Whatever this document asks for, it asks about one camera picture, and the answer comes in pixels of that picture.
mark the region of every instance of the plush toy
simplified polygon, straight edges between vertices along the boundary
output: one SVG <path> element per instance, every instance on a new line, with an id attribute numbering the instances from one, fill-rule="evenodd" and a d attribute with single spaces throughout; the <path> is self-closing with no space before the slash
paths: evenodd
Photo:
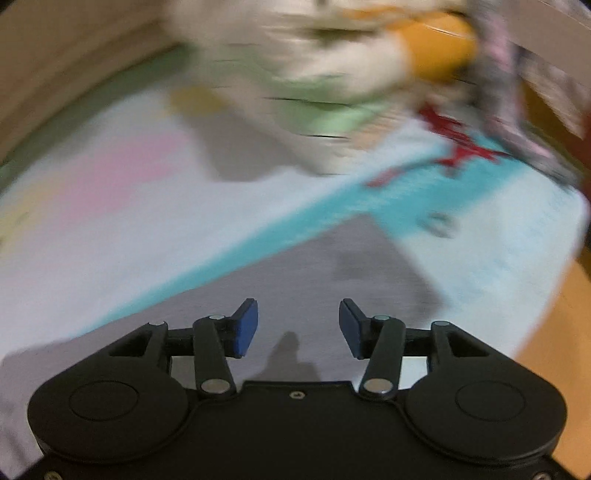
<path id="1" fill-rule="evenodd" d="M 388 131 L 475 75 L 485 131 L 561 183 L 576 176 L 521 128 L 502 0 L 176 0 L 202 78 L 318 171 L 347 171 Z"/>

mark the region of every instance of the screw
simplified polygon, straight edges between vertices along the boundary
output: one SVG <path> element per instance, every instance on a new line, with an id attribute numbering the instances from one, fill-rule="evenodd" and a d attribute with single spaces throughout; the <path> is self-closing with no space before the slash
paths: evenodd
<path id="1" fill-rule="evenodd" d="M 385 378 L 370 378 L 363 383 L 364 389 L 376 394 L 386 394 L 394 388 L 394 384 Z"/>
<path id="2" fill-rule="evenodd" d="M 201 384 L 201 390 L 206 393 L 220 395 L 230 390 L 230 382 L 223 378 L 210 378 Z"/>
<path id="3" fill-rule="evenodd" d="M 290 397 L 294 400 L 302 400 L 306 394 L 304 392 L 300 392 L 299 390 L 295 390 L 290 393 Z"/>

